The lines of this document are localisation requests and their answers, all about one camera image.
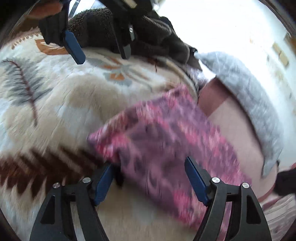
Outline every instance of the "dark pink fabric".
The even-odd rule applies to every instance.
[[[212,177],[228,184],[250,183],[240,170],[233,147],[221,136],[180,86],[162,97],[127,108],[88,141],[125,177],[182,222],[199,228],[206,208],[184,170],[187,156]],[[226,218],[229,217],[229,206]],[[225,235],[228,222],[223,221]]]

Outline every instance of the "brown feather print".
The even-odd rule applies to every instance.
[[[0,185],[7,182],[7,188],[17,187],[18,194],[23,194],[28,184],[31,184],[31,194],[34,198],[45,181],[47,193],[56,182],[65,182],[65,185],[75,184],[82,177],[90,176],[94,169],[104,163],[101,157],[95,157],[85,150],[73,152],[60,146],[60,152],[47,150],[43,155],[32,149],[31,157],[18,154],[15,157],[0,159]],[[76,165],[79,171],[70,166]]]

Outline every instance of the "human hand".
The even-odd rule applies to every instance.
[[[45,17],[59,13],[63,8],[63,4],[58,0],[53,0],[43,4],[37,4],[27,15],[31,19],[43,19]]]

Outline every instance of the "metal bolt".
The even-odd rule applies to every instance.
[[[83,183],[89,183],[91,181],[91,179],[89,177],[85,177],[82,179]]]
[[[212,178],[212,181],[213,181],[214,183],[219,183],[219,182],[220,182],[220,179],[217,178],[217,177],[213,177],[213,178]]]
[[[247,184],[247,183],[243,183],[242,186],[243,186],[244,188],[249,188],[249,187],[250,187],[250,185]]]
[[[53,188],[59,188],[60,186],[61,186],[61,184],[59,184],[59,183],[55,183],[54,185],[52,185],[53,186]]]

